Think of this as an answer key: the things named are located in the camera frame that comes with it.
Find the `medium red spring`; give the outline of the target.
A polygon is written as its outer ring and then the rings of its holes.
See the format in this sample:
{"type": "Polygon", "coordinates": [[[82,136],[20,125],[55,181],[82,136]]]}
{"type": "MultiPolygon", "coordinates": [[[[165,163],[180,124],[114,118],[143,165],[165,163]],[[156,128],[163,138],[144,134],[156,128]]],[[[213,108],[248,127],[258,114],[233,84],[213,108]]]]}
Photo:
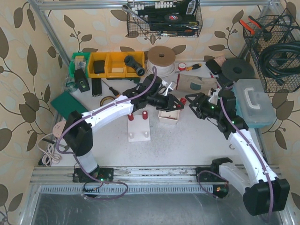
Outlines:
{"type": "Polygon", "coordinates": [[[183,105],[185,105],[186,104],[186,99],[184,98],[184,97],[182,97],[181,99],[180,99],[180,102],[183,104],[183,105]]]}

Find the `white spring tray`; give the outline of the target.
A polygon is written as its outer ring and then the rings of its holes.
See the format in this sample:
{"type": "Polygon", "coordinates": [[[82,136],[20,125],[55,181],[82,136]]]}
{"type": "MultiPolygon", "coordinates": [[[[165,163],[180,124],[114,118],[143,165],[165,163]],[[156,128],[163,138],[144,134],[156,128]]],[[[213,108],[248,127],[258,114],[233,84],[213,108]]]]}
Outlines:
{"type": "Polygon", "coordinates": [[[158,119],[161,123],[174,125],[178,122],[179,115],[180,115],[180,110],[170,111],[170,112],[159,111],[158,119]]]}

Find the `large red spring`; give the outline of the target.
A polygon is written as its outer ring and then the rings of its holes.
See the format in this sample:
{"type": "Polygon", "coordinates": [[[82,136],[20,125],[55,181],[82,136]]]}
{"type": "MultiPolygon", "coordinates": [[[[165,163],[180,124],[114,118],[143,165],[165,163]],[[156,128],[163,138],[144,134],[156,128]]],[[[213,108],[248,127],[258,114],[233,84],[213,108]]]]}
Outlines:
{"type": "Polygon", "coordinates": [[[147,119],[148,119],[148,112],[147,112],[147,111],[143,111],[143,112],[142,112],[142,118],[143,118],[144,120],[147,120],[147,119]]]}

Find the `white peg fixture plate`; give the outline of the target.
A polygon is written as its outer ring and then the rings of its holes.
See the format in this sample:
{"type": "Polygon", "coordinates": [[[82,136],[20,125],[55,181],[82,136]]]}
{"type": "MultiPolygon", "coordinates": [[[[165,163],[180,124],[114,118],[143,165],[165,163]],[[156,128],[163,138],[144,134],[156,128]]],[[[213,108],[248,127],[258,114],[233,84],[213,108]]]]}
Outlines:
{"type": "Polygon", "coordinates": [[[150,123],[149,119],[144,120],[142,114],[134,115],[133,121],[127,121],[128,141],[142,142],[150,141],[150,123]]]}

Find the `small red spring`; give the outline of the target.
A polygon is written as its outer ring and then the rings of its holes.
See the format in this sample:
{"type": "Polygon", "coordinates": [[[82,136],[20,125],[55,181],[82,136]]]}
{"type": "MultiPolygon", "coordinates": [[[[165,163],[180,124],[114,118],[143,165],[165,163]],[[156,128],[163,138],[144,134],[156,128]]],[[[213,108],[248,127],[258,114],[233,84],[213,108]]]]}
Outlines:
{"type": "Polygon", "coordinates": [[[133,121],[133,120],[134,120],[133,114],[129,114],[129,115],[128,115],[128,120],[129,120],[129,121],[133,121]]]}

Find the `brown tape roll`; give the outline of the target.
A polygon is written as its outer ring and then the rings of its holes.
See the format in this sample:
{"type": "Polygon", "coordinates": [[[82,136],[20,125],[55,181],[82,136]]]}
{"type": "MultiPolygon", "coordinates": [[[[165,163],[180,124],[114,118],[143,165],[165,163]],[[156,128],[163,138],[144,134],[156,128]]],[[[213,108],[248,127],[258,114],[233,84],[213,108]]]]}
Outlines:
{"type": "Polygon", "coordinates": [[[100,106],[104,106],[106,105],[107,103],[110,103],[112,101],[115,100],[115,97],[113,96],[106,96],[106,97],[103,97],[101,100],[100,100],[100,106]]]}

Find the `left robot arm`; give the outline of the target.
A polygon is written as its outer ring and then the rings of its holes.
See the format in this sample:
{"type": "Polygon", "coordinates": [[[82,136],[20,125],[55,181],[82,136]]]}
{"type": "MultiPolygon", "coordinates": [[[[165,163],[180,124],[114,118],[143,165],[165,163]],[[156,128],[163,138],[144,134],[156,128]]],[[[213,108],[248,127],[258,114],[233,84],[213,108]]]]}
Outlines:
{"type": "Polygon", "coordinates": [[[148,75],[142,83],[124,91],[114,101],[89,112],[73,111],[69,114],[62,134],[57,142],[64,140],[71,148],[68,152],[79,165],[83,173],[96,182],[99,165],[95,161],[91,149],[93,132],[110,122],[145,108],[147,105],[159,111],[172,112],[184,108],[184,105],[162,84],[162,79],[155,73],[148,75]]]}

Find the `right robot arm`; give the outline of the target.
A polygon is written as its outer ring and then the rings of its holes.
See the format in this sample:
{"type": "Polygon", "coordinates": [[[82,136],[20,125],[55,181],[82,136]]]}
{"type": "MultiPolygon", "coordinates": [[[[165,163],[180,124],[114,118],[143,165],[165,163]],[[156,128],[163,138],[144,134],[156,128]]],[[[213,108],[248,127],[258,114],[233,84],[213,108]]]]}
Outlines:
{"type": "Polygon", "coordinates": [[[230,90],[185,96],[199,119],[215,119],[217,127],[239,152],[246,173],[231,161],[218,165],[218,176],[231,183],[242,195],[246,210],[252,216],[271,214],[285,209],[290,185],[280,179],[256,147],[246,122],[236,114],[236,97],[230,90]]]}

